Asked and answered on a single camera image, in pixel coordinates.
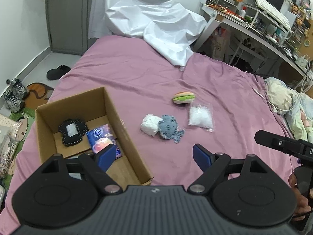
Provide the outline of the person's right hand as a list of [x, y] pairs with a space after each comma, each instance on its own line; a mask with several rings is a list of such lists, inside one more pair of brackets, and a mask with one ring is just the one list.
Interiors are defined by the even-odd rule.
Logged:
[[305, 198], [303, 195], [301, 195], [299, 189], [297, 188], [297, 178], [294, 174], [292, 174], [288, 179], [289, 185], [294, 192], [296, 198], [297, 198], [297, 208], [294, 212], [294, 216], [301, 215], [300, 217], [293, 218], [293, 221], [301, 221], [305, 219], [304, 214], [310, 212], [312, 210], [311, 206], [309, 206], [309, 200], [308, 198]]

